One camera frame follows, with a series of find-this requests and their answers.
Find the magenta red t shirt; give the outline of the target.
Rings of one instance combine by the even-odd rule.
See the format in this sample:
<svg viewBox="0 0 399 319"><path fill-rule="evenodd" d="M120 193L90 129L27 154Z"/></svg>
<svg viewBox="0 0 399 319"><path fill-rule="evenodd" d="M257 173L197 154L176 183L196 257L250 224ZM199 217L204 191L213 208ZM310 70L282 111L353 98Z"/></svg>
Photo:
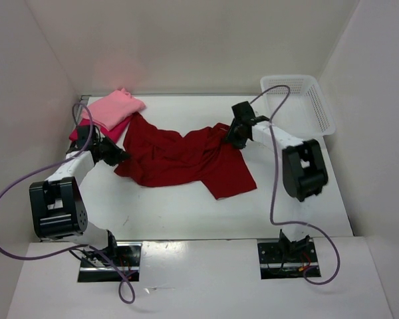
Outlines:
<svg viewBox="0 0 399 319"><path fill-rule="evenodd" d="M117 124L113 129L111 130L107 130L105 127L102 127L98 124L94 124L95 126L98 126L100 129L100 132L104 135L109 137L114 143L116 143L121 135L124 133L126 127L129 125L130 121L132 119L132 116L128 116L127 118L125 118L123 121L121 121L121 123ZM89 126L90 125L90 121L87 119L83 119L80 121L80 126ZM78 138L78 134L76 129L74 129L71 134L69 135L69 140L70 141L76 141Z"/></svg>

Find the light pink t shirt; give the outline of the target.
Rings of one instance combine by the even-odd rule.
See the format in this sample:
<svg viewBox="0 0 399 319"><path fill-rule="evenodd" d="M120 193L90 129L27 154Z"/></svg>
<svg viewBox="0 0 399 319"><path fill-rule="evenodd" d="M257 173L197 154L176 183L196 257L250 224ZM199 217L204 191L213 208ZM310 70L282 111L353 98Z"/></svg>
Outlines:
<svg viewBox="0 0 399 319"><path fill-rule="evenodd" d="M133 113L143 111L146 105L125 88L121 88L93 102L87 108L95 124L112 130Z"/></svg>

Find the dark red t shirt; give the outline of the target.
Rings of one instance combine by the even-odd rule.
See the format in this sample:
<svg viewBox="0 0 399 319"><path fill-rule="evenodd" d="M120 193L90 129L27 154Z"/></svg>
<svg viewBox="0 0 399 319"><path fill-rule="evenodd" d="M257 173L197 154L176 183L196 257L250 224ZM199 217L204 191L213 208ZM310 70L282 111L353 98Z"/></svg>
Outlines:
<svg viewBox="0 0 399 319"><path fill-rule="evenodd" d="M241 151L224 141L228 131L228 125L217 123L182 136L135 113L123 141L130 157L114 172L144 187L200 181L215 199L253 191L257 185Z"/></svg>

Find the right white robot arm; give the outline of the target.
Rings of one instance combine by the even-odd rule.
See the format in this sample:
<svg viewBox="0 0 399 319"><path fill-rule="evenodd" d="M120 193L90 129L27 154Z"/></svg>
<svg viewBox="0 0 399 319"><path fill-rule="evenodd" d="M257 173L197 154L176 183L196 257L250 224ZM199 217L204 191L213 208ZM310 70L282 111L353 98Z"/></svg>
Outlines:
<svg viewBox="0 0 399 319"><path fill-rule="evenodd" d="M309 242L305 229L309 223L301 220L307 198L318 196L329 181L325 161L317 140L304 140L280 129L266 116L256 116L251 104L240 102L231 107L233 120L225 142L242 150L247 140L257 142L273 151L275 173L271 195L269 220L278 226L278 251L285 261L295 260ZM286 194L295 205L287 221L275 220L276 196L279 178Z"/></svg>

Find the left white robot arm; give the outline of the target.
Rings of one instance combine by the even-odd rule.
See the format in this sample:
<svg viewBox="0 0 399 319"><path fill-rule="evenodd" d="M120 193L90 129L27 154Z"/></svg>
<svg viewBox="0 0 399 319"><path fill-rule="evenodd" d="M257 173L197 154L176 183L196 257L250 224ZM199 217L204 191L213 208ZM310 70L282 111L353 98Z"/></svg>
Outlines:
<svg viewBox="0 0 399 319"><path fill-rule="evenodd" d="M35 234L40 239L68 240L92 245L96 258L110 266L120 250L111 231L88 220L79 185L98 162L114 167L130 158L96 126L76 128L77 139L70 144L63 164L46 180L30 185L29 197Z"/></svg>

